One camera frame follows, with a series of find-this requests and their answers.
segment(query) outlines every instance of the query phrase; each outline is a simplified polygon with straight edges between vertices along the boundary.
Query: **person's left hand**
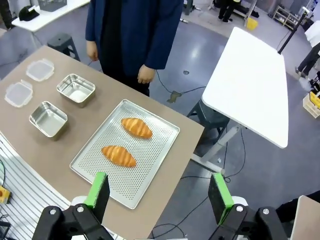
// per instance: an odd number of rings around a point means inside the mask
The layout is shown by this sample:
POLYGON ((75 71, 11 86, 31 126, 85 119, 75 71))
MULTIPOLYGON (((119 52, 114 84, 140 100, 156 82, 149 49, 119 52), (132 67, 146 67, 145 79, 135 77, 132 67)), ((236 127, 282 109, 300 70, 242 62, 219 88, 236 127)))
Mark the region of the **person's left hand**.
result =
POLYGON ((156 74, 156 70, 149 68, 145 65, 142 65, 138 73, 138 83, 140 84, 151 83, 155 77, 155 74, 156 74))

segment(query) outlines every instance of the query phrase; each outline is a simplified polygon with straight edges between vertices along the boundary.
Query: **sleeve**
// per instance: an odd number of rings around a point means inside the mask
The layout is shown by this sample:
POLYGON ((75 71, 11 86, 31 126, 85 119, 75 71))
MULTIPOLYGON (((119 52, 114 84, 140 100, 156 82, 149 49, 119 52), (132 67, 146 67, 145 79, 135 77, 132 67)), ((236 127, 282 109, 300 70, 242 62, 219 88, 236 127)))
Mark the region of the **sleeve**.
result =
POLYGON ((184 0, 159 0, 158 19, 144 65, 165 69, 183 10, 184 0))
POLYGON ((88 16, 86 19, 85 26, 85 40, 87 41, 95 41, 95 7, 96 0, 91 0, 89 3, 88 16))

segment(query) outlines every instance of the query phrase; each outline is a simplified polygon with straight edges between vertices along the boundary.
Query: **bread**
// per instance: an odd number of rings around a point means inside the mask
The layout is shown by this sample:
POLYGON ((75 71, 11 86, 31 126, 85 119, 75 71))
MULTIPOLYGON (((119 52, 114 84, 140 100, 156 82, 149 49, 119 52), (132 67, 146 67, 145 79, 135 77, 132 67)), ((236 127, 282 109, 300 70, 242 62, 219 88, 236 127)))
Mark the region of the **bread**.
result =
POLYGON ((136 166, 136 160, 123 146, 105 146, 101 149, 113 164, 132 168, 136 166))
POLYGON ((123 127, 132 135, 149 139, 152 137, 150 128, 139 118, 123 118, 121 120, 123 127))

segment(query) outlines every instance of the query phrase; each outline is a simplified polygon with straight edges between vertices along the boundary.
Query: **person's right hand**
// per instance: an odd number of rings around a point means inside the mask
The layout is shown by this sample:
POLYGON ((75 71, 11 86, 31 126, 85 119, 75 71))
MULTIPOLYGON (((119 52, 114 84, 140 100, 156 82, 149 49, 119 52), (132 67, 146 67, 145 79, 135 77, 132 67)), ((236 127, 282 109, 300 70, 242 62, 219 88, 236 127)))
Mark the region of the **person's right hand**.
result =
POLYGON ((86 41, 86 54, 92 61, 98 60, 98 49, 95 41, 86 41))

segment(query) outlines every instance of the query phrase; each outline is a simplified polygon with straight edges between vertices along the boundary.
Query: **person in blue jacket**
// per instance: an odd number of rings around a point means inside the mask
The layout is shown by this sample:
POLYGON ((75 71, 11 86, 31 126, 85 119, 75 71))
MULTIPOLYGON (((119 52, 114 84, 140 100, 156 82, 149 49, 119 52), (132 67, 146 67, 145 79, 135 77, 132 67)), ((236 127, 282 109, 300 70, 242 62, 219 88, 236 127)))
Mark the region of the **person in blue jacket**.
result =
POLYGON ((156 70, 164 69, 184 0, 91 0, 87 54, 104 74, 149 96, 156 70))

